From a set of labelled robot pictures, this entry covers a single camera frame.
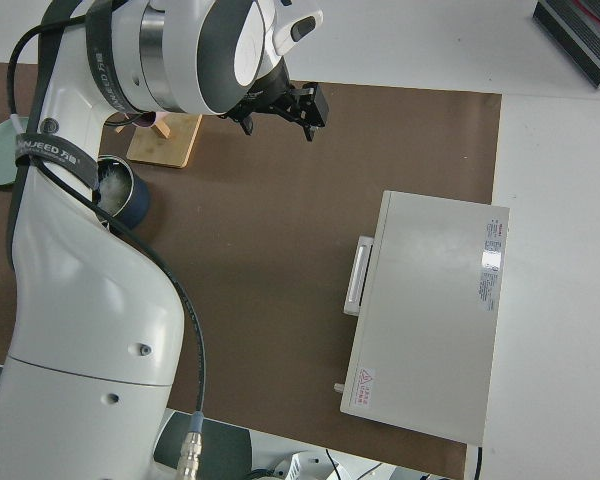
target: silver connector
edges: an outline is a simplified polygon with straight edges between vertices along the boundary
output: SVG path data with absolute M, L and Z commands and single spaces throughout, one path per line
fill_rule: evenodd
M 195 480 L 202 454 L 202 434 L 189 432 L 182 442 L 176 480 Z

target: label sticker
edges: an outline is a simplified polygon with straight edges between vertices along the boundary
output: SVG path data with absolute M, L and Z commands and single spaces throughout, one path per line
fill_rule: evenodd
M 484 250 L 482 252 L 482 272 L 478 285 L 478 296 L 482 307 L 491 312 L 498 301 L 498 278 L 502 268 L 502 242 L 504 224 L 492 219 L 486 227 Z
M 356 383 L 353 389 L 353 405 L 355 407 L 369 408 L 371 404 L 371 393 L 373 392 L 373 381 L 376 371 L 373 368 L 359 367 L 356 374 Z

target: power cord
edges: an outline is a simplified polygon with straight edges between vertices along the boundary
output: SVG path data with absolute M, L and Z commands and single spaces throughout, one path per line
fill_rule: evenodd
M 340 472 L 338 472 L 338 467 L 336 466 L 336 462 L 334 462 L 333 458 L 331 457 L 331 454 L 329 453 L 329 449 L 325 448 L 324 451 L 327 452 L 327 457 L 329 457 L 329 460 L 331 460 L 331 465 L 333 465 L 333 471 L 336 472 L 336 476 L 338 477 L 338 480 L 342 480 L 342 478 L 340 477 Z
M 371 475 L 373 472 L 375 472 L 377 469 L 379 469 L 382 465 L 383 465 L 382 463 L 379 463 L 375 467 L 370 468 L 369 470 L 367 470 L 366 472 L 364 472 L 362 475 L 360 475 L 356 480 L 361 480 L 364 477 L 366 477 L 367 475 Z
M 480 471 L 482 470 L 482 447 L 478 447 L 478 460 L 476 462 L 476 473 L 473 480 L 480 480 Z

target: warning label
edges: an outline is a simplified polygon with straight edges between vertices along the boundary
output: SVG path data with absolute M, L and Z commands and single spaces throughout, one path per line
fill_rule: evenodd
M 369 408 L 375 377 L 376 371 L 373 368 L 358 368 L 356 383 L 353 389 L 353 405 L 355 407 Z

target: screw hole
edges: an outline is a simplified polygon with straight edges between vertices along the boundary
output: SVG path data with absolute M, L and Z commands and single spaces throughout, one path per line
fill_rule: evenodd
M 109 393 L 108 395 L 104 395 L 102 397 L 102 403 L 105 405 L 115 405 L 120 401 L 120 397 L 115 393 Z
M 150 345 L 144 343 L 132 343 L 129 345 L 128 351 L 131 355 L 137 355 L 138 357 L 146 357 L 151 355 L 153 349 Z

